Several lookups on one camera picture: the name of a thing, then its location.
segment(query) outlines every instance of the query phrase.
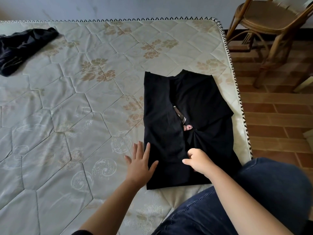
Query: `denim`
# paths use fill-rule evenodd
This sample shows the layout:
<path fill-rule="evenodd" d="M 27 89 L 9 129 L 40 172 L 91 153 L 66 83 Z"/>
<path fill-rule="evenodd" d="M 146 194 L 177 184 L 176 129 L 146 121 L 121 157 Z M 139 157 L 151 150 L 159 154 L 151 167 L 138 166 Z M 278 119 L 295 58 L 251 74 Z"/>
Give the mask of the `denim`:
<path fill-rule="evenodd" d="M 246 163 L 233 179 L 293 234 L 299 235 L 309 217 L 312 185 L 296 166 L 257 158 Z M 153 235 L 238 234 L 214 187 L 182 203 Z"/>

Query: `white wall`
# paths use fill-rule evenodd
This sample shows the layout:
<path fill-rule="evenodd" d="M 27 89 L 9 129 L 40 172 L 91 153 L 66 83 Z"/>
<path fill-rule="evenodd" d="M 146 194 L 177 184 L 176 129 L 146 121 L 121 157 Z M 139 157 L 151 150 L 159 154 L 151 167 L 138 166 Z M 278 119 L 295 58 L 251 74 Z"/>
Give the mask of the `white wall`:
<path fill-rule="evenodd" d="M 0 0 L 0 20 L 216 17 L 228 29 L 245 0 Z M 301 8 L 306 0 L 284 0 Z M 305 27 L 313 28 L 313 18 Z"/>

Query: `quilted mattress cover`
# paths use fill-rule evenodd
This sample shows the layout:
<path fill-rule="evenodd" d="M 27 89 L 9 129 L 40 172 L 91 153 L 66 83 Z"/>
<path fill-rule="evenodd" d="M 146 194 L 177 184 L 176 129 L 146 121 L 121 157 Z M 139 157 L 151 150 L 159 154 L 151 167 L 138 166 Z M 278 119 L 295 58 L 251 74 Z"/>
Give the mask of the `quilted mattress cover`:
<path fill-rule="evenodd" d="M 14 75 L 0 76 L 0 233 L 67 235 L 126 176 L 124 154 L 143 141 L 144 72 L 213 75 L 234 112 L 234 151 L 251 159 L 236 78 L 216 19 L 0 22 L 0 34 L 61 34 Z M 142 188 L 120 235 L 151 234 L 210 185 Z"/>

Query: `wall baseboard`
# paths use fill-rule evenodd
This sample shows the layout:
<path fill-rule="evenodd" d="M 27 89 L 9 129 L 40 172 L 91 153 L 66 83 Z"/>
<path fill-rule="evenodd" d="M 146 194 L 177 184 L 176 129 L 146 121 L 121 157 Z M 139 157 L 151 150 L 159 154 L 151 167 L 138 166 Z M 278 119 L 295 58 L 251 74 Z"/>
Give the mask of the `wall baseboard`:
<path fill-rule="evenodd" d="M 234 31 L 233 36 L 245 31 L 246 29 L 237 29 Z M 262 38 L 264 38 L 265 41 L 273 41 L 276 37 L 276 35 L 270 35 L 270 34 L 261 34 Z M 245 35 L 240 35 L 234 40 L 244 40 Z M 294 40 L 297 41 L 313 41 L 313 28 L 301 28 L 297 31 Z"/>

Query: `chair seat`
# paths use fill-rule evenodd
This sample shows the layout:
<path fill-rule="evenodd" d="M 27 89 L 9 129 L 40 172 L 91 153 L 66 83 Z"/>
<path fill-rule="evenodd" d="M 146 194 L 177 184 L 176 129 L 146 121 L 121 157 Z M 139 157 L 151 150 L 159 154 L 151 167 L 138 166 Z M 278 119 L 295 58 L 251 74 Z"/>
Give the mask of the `chair seat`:
<path fill-rule="evenodd" d="M 236 10 L 236 16 L 242 8 L 241 4 Z M 265 34 L 279 34 L 297 15 L 272 1 L 252 1 L 244 15 L 241 25 L 249 29 L 255 29 Z"/>

